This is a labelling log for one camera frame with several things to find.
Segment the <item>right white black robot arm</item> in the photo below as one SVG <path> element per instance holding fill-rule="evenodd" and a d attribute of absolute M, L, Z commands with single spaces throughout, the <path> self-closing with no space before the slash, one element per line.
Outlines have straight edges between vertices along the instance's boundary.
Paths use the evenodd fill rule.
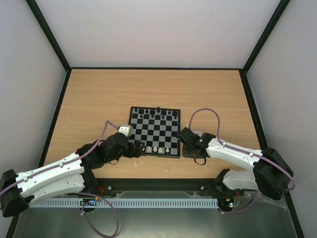
<path fill-rule="evenodd" d="M 216 182 L 221 194 L 231 190 L 258 190 L 266 197 L 280 200 L 294 173 L 273 148 L 254 150 L 221 140 L 204 133 L 199 136 L 185 127 L 178 139 L 194 159 L 216 158 L 235 164 L 244 171 L 227 170 Z"/>

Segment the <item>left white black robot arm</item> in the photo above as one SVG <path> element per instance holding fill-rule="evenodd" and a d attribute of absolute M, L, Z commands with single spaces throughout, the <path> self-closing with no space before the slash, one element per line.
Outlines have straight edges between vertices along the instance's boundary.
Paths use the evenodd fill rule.
<path fill-rule="evenodd" d="M 117 132 L 106 140 L 85 144 L 52 164 L 20 173 L 8 170 L 0 178 L 2 215 L 13 217 L 46 198 L 91 193 L 97 187 L 94 169 L 121 157 L 138 158 L 144 149 L 143 142 L 129 142 L 126 135 Z"/>

